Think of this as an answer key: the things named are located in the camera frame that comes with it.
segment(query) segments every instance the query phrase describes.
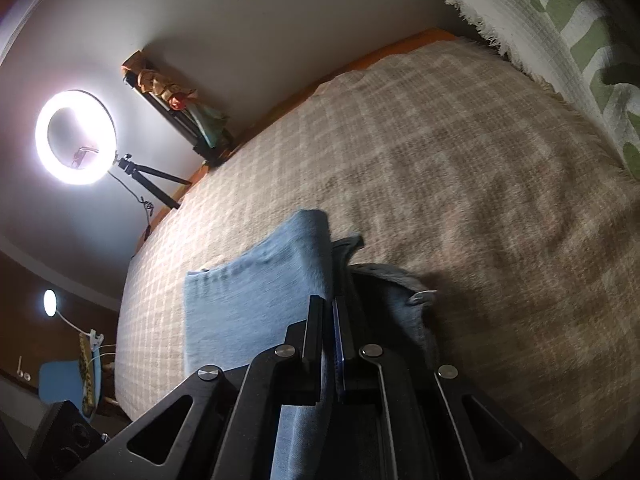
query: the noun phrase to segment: bedspread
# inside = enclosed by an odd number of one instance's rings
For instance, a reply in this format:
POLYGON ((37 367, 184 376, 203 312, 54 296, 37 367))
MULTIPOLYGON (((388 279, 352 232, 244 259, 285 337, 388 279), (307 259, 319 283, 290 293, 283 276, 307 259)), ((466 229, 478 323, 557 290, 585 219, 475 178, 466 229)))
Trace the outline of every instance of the bedspread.
POLYGON ((640 429, 638 187, 594 130, 491 51, 441 41, 323 84, 159 225, 130 264, 116 394, 137 418, 184 379, 185 273, 298 208, 354 262, 415 273, 455 364, 582 478, 640 429))

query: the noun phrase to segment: illuminated ring light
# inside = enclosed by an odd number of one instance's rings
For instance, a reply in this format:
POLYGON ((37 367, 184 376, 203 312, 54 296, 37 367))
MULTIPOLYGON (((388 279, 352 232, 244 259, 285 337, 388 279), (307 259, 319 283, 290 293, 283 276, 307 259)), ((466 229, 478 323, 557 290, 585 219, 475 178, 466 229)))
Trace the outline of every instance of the illuminated ring light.
POLYGON ((68 184, 92 184, 113 165, 116 156, 116 131, 106 108, 98 99, 81 90, 68 90, 54 95, 42 107, 36 123, 36 149, 47 171, 68 184), (86 168, 65 166, 49 145, 49 122, 62 108, 71 108, 82 129, 96 143, 98 153, 86 168))

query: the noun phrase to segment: orange fabric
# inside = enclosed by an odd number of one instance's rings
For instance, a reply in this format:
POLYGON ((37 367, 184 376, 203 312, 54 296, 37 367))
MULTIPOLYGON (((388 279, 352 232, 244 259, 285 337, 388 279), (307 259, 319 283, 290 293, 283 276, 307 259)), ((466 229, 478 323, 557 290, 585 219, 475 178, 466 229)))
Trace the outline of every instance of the orange fabric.
MULTIPOLYGON (((442 30, 440 28, 428 28, 427 30, 418 32, 418 34, 414 34, 413 36, 404 38, 404 40, 396 41, 395 43, 388 44, 387 46, 374 50, 373 52, 369 52, 366 56, 362 56, 361 58, 352 61, 348 65, 345 65, 338 70, 331 72, 323 78, 311 83, 311 85, 307 86, 306 88, 303 88, 301 91, 293 94, 290 98, 285 99, 283 102, 277 104, 263 118, 261 118, 255 124, 249 126, 244 132, 242 132, 242 134, 238 138, 238 148, 236 148, 236 151, 242 148, 244 144, 253 139, 265 128, 268 128, 279 118, 283 117, 293 109, 300 106, 304 101, 306 101, 313 95, 313 93, 322 83, 331 81, 331 79, 333 79, 334 77, 339 76, 340 74, 344 74, 345 72, 352 72, 354 70, 365 70, 375 62, 380 61, 383 57, 392 56, 393 54, 407 54, 408 52, 411 52, 416 48, 434 43, 435 41, 451 41, 456 40, 457 38, 457 36, 454 36, 446 30, 442 30)), ((191 176, 189 180, 193 184, 195 184, 197 181, 203 178, 205 174, 207 174, 207 171, 208 168, 206 166, 202 166, 191 176)), ((181 187, 174 194, 174 200, 177 200, 179 202, 188 190, 189 187, 181 187)), ((167 215, 168 212, 169 209, 167 207, 163 207, 158 212, 156 217, 153 218, 151 222, 152 231, 162 221, 162 219, 167 215)), ((136 252, 140 250, 144 242, 145 238, 143 235, 138 240, 136 252)))

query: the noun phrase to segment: beige checkered blanket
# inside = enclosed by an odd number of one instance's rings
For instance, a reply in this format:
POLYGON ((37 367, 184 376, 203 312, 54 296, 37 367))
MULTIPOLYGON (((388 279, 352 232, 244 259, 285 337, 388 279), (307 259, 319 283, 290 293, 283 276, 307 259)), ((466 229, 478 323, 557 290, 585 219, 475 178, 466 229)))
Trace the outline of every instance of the beige checkered blanket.
POLYGON ((446 362, 595 476, 640 429, 640 198, 592 132, 464 41, 322 85, 208 174, 133 259, 118 400, 137 418, 184 378, 187 270, 320 208, 334 238, 362 233, 357 262, 441 290, 429 323, 446 362))

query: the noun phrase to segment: speaker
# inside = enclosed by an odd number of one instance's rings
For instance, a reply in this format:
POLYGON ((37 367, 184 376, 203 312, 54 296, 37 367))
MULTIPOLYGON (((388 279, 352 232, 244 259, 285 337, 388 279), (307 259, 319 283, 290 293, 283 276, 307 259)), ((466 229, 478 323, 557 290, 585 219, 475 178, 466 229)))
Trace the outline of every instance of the speaker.
POLYGON ((40 480, 58 480, 104 445, 70 401, 52 404, 33 438, 27 462, 40 480))

